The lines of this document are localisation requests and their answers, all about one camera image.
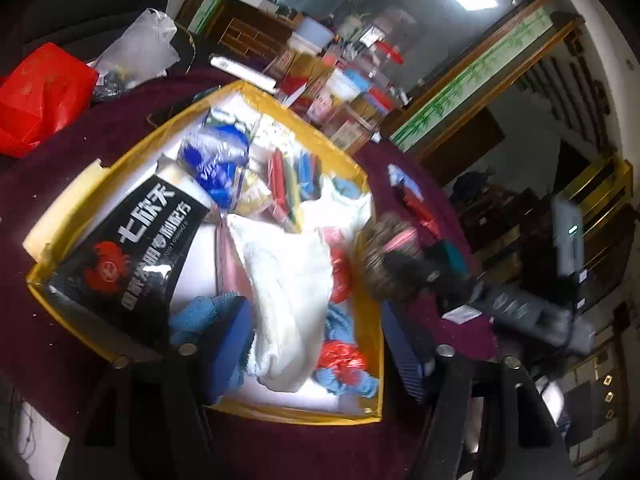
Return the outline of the black crab printed bag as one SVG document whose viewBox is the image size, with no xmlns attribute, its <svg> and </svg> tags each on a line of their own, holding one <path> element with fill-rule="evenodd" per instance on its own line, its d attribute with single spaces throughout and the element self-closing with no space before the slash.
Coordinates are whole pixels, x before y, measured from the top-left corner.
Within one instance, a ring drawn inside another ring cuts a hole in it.
<svg viewBox="0 0 640 480">
<path fill-rule="evenodd" d="M 79 336 L 136 361 L 169 349 L 168 318 L 216 292 L 213 202 L 163 156 L 53 271 L 47 298 Z"/>
</svg>

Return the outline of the yellow shallow cardboard box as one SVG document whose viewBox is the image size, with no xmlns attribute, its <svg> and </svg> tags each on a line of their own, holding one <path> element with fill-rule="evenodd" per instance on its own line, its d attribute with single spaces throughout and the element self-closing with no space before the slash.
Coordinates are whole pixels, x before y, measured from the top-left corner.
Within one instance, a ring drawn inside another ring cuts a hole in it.
<svg viewBox="0 0 640 480">
<path fill-rule="evenodd" d="M 192 344 L 217 411 L 281 424 L 382 417 L 381 313 L 358 259 L 366 173 L 247 82 L 228 84 L 103 171 L 27 284 L 108 360 Z"/>
</svg>

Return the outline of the blue cloth in box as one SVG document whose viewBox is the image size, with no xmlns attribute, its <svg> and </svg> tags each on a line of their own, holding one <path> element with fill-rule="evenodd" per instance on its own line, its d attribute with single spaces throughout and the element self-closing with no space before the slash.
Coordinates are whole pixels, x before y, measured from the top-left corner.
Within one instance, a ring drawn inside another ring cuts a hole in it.
<svg viewBox="0 0 640 480">
<path fill-rule="evenodd" d="M 324 322 L 324 339 L 312 378 L 334 396 L 353 394 L 372 399 L 378 378 L 368 372 L 367 359 L 359 349 L 352 317 L 330 304 Z"/>
</svg>

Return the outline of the red gold carton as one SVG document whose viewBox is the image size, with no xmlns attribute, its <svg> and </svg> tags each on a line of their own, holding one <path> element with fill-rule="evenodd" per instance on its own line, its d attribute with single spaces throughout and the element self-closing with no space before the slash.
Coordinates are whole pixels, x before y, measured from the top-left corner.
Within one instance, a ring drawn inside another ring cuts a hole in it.
<svg viewBox="0 0 640 480">
<path fill-rule="evenodd" d="M 277 81 L 278 100 L 303 115 L 333 73 L 318 55 L 284 48 L 267 66 L 265 74 Z"/>
</svg>

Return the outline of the white flat remote box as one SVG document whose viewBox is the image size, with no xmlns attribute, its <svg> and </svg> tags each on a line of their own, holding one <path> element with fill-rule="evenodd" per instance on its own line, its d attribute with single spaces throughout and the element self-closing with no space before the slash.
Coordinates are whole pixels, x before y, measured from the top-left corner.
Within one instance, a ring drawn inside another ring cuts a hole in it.
<svg viewBox="0 0 640 480">
<path fill-rule="evenodd" d="M 242 81 L 249 82 L 256 88 L 265 91 L 270 94 L 275 94 L 277 91 L 277 81 L 272 77 L 269 77 L 257 70 L 233 61 L 231 58 L 225 58 L 220 55 L 211 55 L 209 58 L 209 65 L 217 70 L 221 70 L 229 75 L 235 76 L 235 78 Z"/>
</svg>

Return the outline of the white cloth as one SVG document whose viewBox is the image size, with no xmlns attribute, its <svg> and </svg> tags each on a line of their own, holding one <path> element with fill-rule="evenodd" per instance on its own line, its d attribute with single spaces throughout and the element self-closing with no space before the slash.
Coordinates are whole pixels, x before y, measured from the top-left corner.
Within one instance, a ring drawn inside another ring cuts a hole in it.
<svg viewBox="0 0 640 480">
<path fill-rule="evenodd" d="M 330 245 L 350 246 L 372 218 L 370 192 L 351 198 L 342 194 L 328 176 L 320 178 L 318 200 L 305 200 L 298 213 L 303 232 L 318 231 Z"/>
</svg>

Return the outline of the clear plastic bag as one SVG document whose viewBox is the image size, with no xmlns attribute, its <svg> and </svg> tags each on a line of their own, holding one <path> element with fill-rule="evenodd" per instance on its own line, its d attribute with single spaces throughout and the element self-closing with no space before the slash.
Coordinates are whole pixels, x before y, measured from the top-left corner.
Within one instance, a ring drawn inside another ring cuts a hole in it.
<svg viewBox="0 0 640 480">
<path fill-rule="evenodd" d="M 145 81 L 163 76 L 180 61 L 171 40 L 177 32 L 166 13 L 146 9 L 92 63 L 99 74 L 93 89 L 98 102 L 118 98 Z"/>
</svg>

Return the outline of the black leather sofa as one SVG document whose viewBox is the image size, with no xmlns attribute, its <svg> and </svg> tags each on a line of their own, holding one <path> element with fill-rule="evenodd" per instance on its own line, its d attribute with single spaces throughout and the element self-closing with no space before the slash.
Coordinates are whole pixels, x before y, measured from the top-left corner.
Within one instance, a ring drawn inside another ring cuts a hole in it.
<svg viewBox="0 0 640 480">
<path fill-rule="evenodd" d="M 55 44 L 90 62 L 146 9 L 166 12 L 169 0 L 34 0 L 20 21 L 20 53 L 26 58 L 44 44 Z"/>
</svg>

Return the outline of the blue knit cloth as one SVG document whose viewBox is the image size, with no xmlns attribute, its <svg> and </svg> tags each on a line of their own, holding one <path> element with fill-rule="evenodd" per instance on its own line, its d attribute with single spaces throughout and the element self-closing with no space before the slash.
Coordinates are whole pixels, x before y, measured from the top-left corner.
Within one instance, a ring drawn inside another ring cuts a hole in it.
<svg viewBox="0 0 640 480">
<path fill-rule="evenodd" d="M 218 344 L 227 336 L 241 296 L 226 292 L 219 296 L 198 296 L 168 318 L 169 343 Z"/>
</svg>

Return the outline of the dark green book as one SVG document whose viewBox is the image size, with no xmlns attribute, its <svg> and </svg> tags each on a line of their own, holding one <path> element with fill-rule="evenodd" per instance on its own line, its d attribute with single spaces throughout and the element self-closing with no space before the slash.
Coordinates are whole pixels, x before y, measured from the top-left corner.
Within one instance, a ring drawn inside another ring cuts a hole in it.
<svg viewBox="0 0 640 480">
<path fill-rule="evenodd" d="M 440 240 L 430 247 L 430 255 L 452 274 L 469 275 L 470 268 L 465 256 L 450 240 Z"/>
</svg>

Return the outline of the red mesh plastic bag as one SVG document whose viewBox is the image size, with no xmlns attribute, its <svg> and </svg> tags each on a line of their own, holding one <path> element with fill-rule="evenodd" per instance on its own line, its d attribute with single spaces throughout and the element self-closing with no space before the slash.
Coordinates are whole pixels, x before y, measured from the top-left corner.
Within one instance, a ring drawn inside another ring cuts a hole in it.
<svg viewBox="0 0 640 480">
<path fill-rule="evenodd" d="M 333 285 L 314 379 L 337 396 L 367 396 L 371 388 L 376 388 L 376 382 L 367 373 L 366 358 L 356 341 L 355 321 L 349 313 L 354 278 L 346 235 L 332 228 L 323 229 L 322 235 L 330 248 Z"/>
</svg>

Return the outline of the blue white small packet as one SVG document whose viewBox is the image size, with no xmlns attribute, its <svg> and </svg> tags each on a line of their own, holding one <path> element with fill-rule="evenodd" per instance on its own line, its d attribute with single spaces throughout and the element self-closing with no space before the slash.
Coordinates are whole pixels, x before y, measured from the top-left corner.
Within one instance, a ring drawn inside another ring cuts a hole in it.
<svg viewBox="0 0 640 480">
<path fill-rule="evenodd" d="M 387 174 L 388 174 L 388 180 L 390 181 L 391 186 L 402 185 L 405 188 L 408 188 L 408 190 L 410 190 L 411 192 L 413 192 L 415 196 L 418 196 L 419 198 L 422 197 L 421 190 L 416 185 L 416 182 L 414 182 L 408 176 L 408 174 L 406 174 L 405 171 L 399 168 L 398 166 L 393 164 L 388 165 Z"/>
</svg>

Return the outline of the red flat packet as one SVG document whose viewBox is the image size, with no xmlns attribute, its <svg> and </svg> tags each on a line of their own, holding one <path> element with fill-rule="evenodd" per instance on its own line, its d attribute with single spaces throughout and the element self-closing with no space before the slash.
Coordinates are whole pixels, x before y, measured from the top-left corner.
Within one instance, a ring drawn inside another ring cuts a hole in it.
<svg viewBox="0 0 640 480">
<path fill-rule="evenodd" d="M 436 240 L 442 240 L 442 231 L 436 220 L 435 215 L 431 212 L 424 201 L 414 194 L 410 188 L 402 186 L 399 189 L 399 196 L 406 209 L 413 215 L 417 222 L 424 227 L 431 236 Z"/>
</svg>

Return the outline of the colourful sponge pack yellow black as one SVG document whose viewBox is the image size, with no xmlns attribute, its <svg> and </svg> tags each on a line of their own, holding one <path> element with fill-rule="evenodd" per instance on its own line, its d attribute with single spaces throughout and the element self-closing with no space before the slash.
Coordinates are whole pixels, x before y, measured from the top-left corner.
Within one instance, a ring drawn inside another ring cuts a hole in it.
<svg viewBox="0 0 640 480">
<path fill-rule="evenodd" d="M 292 224 L 293 232 L 302 230 L 299 217 L 300 196 L 292 162 L 276 148 L 268 158 L 268 186 L 282 216 Z"/>
</svg>

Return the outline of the clear jar with brown label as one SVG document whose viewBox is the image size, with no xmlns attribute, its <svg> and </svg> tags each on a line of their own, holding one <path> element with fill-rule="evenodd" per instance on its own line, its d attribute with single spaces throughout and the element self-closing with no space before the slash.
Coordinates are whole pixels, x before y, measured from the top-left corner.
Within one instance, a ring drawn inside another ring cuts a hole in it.
<svg viewBox="0 0 640 480">
<path fill-rule="evenodd" d="M 341 151 L 352 156 L 366 144 L 383 116 L 373 105 L 341 105 L 324 123 L 322 133 Z"/>
</svg>

